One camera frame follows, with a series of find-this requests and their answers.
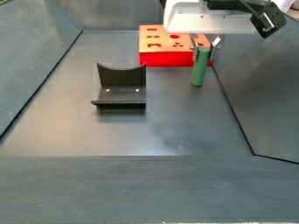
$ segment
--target green cylinder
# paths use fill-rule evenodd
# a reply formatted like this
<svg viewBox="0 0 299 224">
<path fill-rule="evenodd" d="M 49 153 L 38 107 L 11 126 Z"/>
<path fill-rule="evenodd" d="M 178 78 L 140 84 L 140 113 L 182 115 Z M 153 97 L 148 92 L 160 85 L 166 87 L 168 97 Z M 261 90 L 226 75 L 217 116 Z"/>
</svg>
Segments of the green cylinder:
<svg viewBox="0 0 299 224">
<path fill-rule="evenodd" d="M 190 76 L 190 84 L 196 87 L 198 87 L 202 83 L 209 54 L 210 49 L 206 46 L 200 46 Z"/>
</svg>

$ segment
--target gray table surface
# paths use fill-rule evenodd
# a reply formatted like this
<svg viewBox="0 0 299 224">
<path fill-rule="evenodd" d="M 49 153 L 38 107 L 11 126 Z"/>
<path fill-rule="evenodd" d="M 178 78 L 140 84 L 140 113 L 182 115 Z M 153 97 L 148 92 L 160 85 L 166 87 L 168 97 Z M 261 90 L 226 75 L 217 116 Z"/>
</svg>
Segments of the gray table surface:
<svg viewBox="0 0 299 224">
<path fill-rule="evenodd" d="M 136 31 L 85 31 L 0 144 L 0 156 L 249 155 L 238 124 L 206 70 L 190 85 L 190 67 L 146 68 L 144 113 L 103 113 L 95 63 L 137 65 Z"/>
<path fill-rule="evenodd" d="M 134 66 L 136 42 L 83 32 L 6 132 L 0 222 L 297 222 L 299 166 L 250 155 L 212 69 L 196 88 L 149 67 L 142 114 L 89 103 L 95 62 Z"/>
</svg>

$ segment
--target red block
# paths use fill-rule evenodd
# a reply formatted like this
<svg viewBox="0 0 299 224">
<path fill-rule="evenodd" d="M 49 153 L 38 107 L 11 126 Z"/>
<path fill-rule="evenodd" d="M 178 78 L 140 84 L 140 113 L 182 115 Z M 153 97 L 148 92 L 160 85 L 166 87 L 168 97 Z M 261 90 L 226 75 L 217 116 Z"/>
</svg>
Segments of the red block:
<svg viewBox="0 0 299 224">
<path fill-rule="evenodd" d="M 205 35 L 197 34 L 194 41 L 200 46 L 210 47 Z M 148 67 L 192 67 L 190 47 L 189 34 L 166 33 L 160 24 L 138 26 L 140 65 L 145 63 Z"/>
</svg>

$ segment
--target black bracket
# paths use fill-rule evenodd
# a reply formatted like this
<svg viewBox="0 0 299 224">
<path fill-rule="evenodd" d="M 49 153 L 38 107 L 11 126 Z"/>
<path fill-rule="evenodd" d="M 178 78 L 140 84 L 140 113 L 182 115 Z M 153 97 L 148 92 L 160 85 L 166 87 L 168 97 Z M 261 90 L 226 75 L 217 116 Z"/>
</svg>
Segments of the black bracket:
<svg viewBox="0 0 299 224">
<path fill-rule="evenodd" d="M 145 108 L 145 64 L 129 69 L 113 69 L 97 63 L 99 90 L 90 103 L 102 108 Z"/>
</svg>

